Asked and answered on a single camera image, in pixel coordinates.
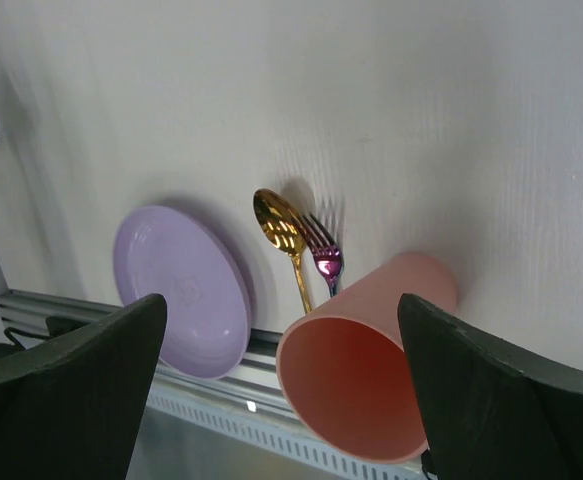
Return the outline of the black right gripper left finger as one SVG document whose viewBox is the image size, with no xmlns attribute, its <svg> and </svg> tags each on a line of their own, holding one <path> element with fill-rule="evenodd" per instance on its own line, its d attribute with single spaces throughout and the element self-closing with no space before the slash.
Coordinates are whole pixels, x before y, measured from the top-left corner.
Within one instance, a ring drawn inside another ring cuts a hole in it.
<svg viewBox="0 0 583 480">
<path fill-rule="evenodd" d="M 0 358 L 0 479 L 123 479 L 167 320 L 159 294 Z"/>
</svg>

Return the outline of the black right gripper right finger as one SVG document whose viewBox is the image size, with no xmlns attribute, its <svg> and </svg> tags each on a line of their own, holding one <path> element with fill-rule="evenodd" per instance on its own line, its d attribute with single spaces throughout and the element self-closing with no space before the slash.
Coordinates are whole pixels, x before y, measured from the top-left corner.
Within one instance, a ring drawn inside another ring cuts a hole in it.
<svg viewBox="0 0 583 480">
<path fill-rule="evenodd" d="M 583 479 L 583 371 L 405 294 L 397 318 L 440 479 Z"/>
</svg>

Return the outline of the pink plastic cup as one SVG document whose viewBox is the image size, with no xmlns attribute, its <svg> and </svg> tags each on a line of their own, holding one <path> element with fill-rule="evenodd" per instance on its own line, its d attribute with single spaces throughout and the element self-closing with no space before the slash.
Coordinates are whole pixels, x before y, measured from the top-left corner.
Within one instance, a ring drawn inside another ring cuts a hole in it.
<svg viewBox="0 0 583 480">
<path fill-rule="evenodd" d="M 428 447 L 397 307 L 416 294 L 452 313 L 458 287 L 439 260 L 402 253 L 294 322 L 277 348 L 282 392 L 331 447 L 376 463 L 403 463 Z"/>
</svg>

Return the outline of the purple plastic plate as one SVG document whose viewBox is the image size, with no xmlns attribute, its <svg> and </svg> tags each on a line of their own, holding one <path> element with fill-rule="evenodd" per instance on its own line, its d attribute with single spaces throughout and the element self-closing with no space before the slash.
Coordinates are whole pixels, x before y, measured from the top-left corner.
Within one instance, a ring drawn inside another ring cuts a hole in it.
<svg viewBox="0 0 583 480">
<path fill-rule="evenodd" d="M 193 216 L 149 205 L 129 213 L 113 246 L 121 302 L 151 293 L 167 303 L 163 363 L 202 379 L 230 373 L 251 334 L 251 302 L 234 258 Z"/>
</svg>

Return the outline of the iridescent purple metal fork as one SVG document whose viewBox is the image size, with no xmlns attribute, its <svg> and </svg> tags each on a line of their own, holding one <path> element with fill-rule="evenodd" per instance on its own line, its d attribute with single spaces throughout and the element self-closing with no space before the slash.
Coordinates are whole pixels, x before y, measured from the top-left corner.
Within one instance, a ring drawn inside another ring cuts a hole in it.
<svg viewBox="0 0 583 480">
<path fill-rule="evenodd" d="M 335 238 L 315 215 L 303 215 L 301 222 L 314 264 L 327 284 L 330 297 L 334 297 L 338 293 L 344 270 L 342 251 Z"/>
</svg>

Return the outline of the gold metal spoon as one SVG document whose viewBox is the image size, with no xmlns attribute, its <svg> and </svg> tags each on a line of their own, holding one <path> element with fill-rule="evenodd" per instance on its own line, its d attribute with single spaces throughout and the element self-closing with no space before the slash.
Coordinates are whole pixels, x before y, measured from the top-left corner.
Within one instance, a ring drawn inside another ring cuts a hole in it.
<svg viewBox="0 0 583 480">
<path fill-rule="evenodd" d="M 285 198 L 266 188 L 255 191 L 253 209 L 267 240 L 290 257 L 304 312 L 310 313 L 312 304 L 302 273 L 306 242 L 299 227 L 299 213 Z"/>
</svg>

